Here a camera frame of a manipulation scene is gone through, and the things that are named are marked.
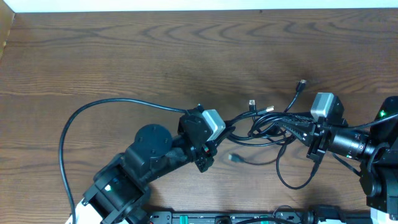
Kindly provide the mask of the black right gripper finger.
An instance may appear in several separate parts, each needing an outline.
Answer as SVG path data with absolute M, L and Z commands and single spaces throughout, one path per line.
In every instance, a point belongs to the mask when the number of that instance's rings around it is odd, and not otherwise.
M 282 116 L 282 119 L 288 122 L 315 122 L 315 119 L 310 113 L 284 113 L 282 114 Z
M 310 146 L 313 142 L 314 132 L 316 125 L 308 122 L 298 122 L 298 121 L 277 121 L 277 124 L 290 132 L 295 136 L 301 143 L 305 146 Z

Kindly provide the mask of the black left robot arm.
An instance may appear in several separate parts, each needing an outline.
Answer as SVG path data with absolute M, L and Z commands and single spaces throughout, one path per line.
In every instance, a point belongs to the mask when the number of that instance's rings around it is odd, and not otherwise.
M 207 171 L 217 147 L 234 130 L 216 110 L 202 106 L 184 112 L 176 136 L 159 124 L 142 127 L 134 142 L 96 173 L 70 221 L 149 223 L 143 209 L 151 195 L 149 184 L 192 162 L 200 172 Z

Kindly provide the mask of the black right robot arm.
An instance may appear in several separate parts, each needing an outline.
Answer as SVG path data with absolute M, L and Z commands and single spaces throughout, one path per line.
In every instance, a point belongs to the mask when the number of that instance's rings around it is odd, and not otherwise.
M 289 113 L 277 124 L 308 147 L 318 168 L 326 152 L 360 163 L 357 172 L 373 223 L 397 223 L 397 97 L 386 98 L 374 121 L 349 126 L 332 93 L 318 93 L 309 113 Z

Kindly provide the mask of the wooden panel at left edge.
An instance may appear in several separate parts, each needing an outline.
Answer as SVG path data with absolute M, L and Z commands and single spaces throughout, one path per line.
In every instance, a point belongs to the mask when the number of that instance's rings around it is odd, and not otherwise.
M 14 20 L 15 12 L 1 0 L 0 2 L 0 56 L 4 54 L 4 49 L 7 44 L 7 38 L 9 37 L 12 23 Z

